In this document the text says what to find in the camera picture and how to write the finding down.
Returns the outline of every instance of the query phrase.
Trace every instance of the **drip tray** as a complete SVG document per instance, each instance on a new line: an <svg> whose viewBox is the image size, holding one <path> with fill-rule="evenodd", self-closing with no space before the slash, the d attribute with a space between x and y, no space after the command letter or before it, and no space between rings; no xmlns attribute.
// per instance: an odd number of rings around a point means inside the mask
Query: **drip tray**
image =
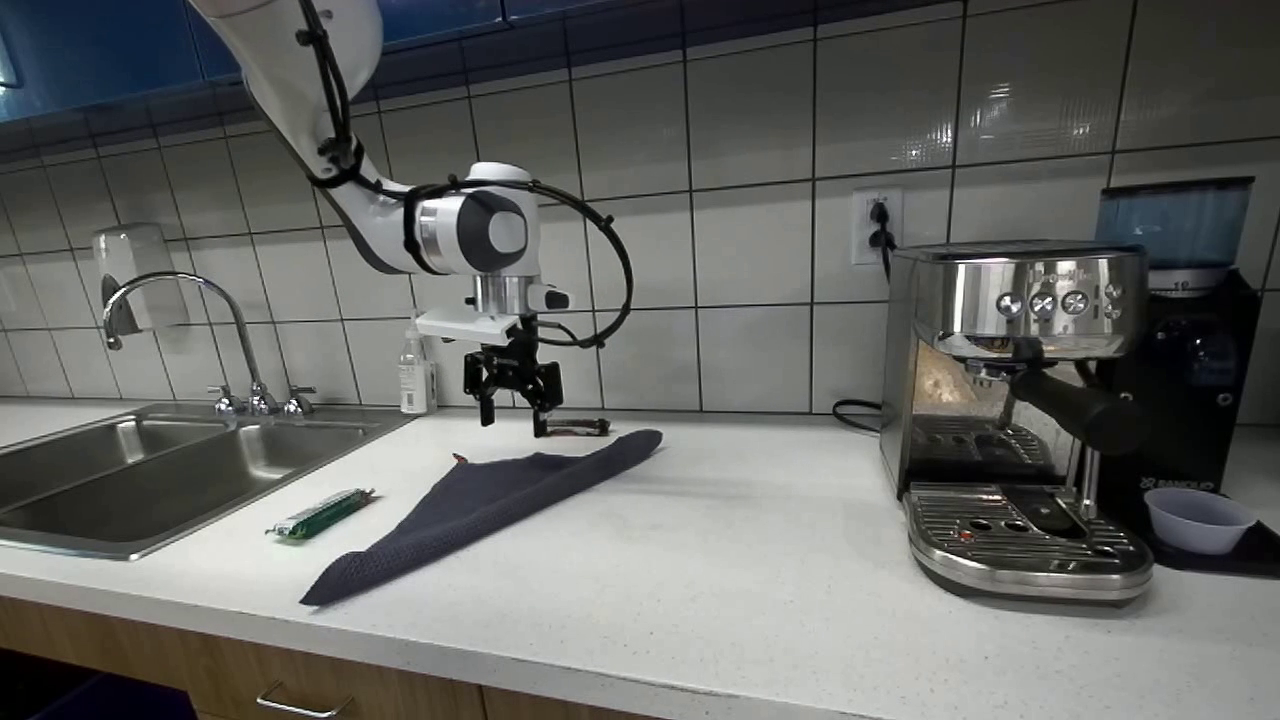
<svg viewBox="0 0 1280 720"><path fill-rule="evenodd" d="M1127 606L1150 584L1142 542L1048 484L913 484L902 511L921 569L964 591Z"/></svg>

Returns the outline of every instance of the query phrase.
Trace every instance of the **black cable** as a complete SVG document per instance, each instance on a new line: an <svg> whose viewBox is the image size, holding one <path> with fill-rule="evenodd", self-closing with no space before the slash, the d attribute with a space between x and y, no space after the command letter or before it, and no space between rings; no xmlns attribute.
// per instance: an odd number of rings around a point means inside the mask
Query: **black cable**
<svg viewBox="0 0 1280 720"><path fill-rule="evenodd" d="M335 166L335 175L330 181L316 181L321 188L330 188L330 185L360 185L374 197L390 197L404 205L404 253L423 270L423 255L420 249L412 244L412 217L417 217L417 205L420 199L434 199L434 197L450 197L450 193L465 193L465 188L514 188L514 193L534 193L534 197L548 197L572 213L580 213L605 240L608 249L614 253L619 259L619 273L625 273L625 306L614 307L613 326L605 326L600 334L592 337L576 337L572 329L565 326L542 326L542 329L556 329L565 334L568 342L552 342L552 337L539 337L539 344L552 344L552 348L605 348L605 342L613 342L625 320L631 315L631 301L634 301L634 273L631 273L631 255L628 255L628 244L614 237L613 229L613 217L600 217L588 199L556 188L556 185L539 185L539 181L448 181L448 185L417 185L408 193L394 193L379 181L367 181L362 175L362 153L360 144L350 139L350 95L349 95L349 85L342 85L342 74L330 55L330 44L327 44L327 33L322 33L322 19L316 13L316 0L298 0L298 13L305 13L305 24L294 33L298 44L309 44L316 53L316 74L321 74L321 89L322 89L322 105L327 105L327 121L330 121L330 139L321 144L321 155Z"/></svg>
<svg viewBox="0 0 1280 720"><path fill-rule="evenodd" d="M858 433L878 433L885 429L885 406L871 406L871 400L837 400L832 406L832 415L848 429L858 429Z"/></svg>

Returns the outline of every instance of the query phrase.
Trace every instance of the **power cord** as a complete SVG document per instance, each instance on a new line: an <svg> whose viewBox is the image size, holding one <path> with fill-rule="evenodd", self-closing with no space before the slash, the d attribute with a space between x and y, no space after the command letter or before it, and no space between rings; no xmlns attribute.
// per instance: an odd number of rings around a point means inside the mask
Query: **power cord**
<svg viewBox="0 0 1280 720"><path fill-rule="evenodd" d="M896 237L887 229L891 217L887 217L885 199L871 205L871 223L876 223L876 234L867 237L867 244L878 253L885 279L891 279ZM885 406L876 406L876 400L843 397L843 400L832 406L832 415L838 426L848 426L848 429L858 429L858 433L878 433L885 429Z"/></svg>

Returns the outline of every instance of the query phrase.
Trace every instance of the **green object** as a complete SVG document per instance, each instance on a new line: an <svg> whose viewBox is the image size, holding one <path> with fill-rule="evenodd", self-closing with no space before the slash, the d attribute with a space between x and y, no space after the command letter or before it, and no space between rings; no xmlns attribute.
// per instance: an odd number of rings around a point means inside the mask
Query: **green object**
<svg viewBox="0 0 1280 720"><path fill-rule="evenodd" d="M269 536L274 536L281 546L305 546L305 542L327 531L330 523L356 515L370 502L374 502L370 489L350 489L350 493L327 497L322 505L305 509L294 515L287 515L284 523L271 523Z"/></svg>

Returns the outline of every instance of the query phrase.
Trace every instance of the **kitchen faucet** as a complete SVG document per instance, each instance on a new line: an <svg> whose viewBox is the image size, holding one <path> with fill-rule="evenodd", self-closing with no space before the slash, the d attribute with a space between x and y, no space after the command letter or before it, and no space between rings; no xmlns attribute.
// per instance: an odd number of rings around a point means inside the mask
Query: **kitchen faucet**
<svg viewBox="0 0 1280 720"><path fill-rule="evenodd" d="M124 301L126 301L139 283L151 283L151 279L194 283L194 290L207 290L213 296L220 296L220 301L227 306L232 326L236 326L236 342L240 342L240 352L242 352L242 370L247 370L247 400L240 406L240 400L232 397L232 390L225 384L225 397L215 400L220 413L227 413L227 415L240 415L240 413L247 413L247 415L309 413L309 400L305 400L309 390L294 390L287 406L274 406L274 400L271 400L269 384L261 380L261 370L257 370L257 356L251 356L251 344L247 344L247 329L242 329L240 306L232 301L227 290L220 290L215 279L207 279L207 276L199 276L199 273L139 273L139 276L124 279L124 283L107 296L105 315L98 315L98 326L105 326L105 344L107 344L107 348L119 348L117 314L124 314L124 307L126 307Z"/></svg>

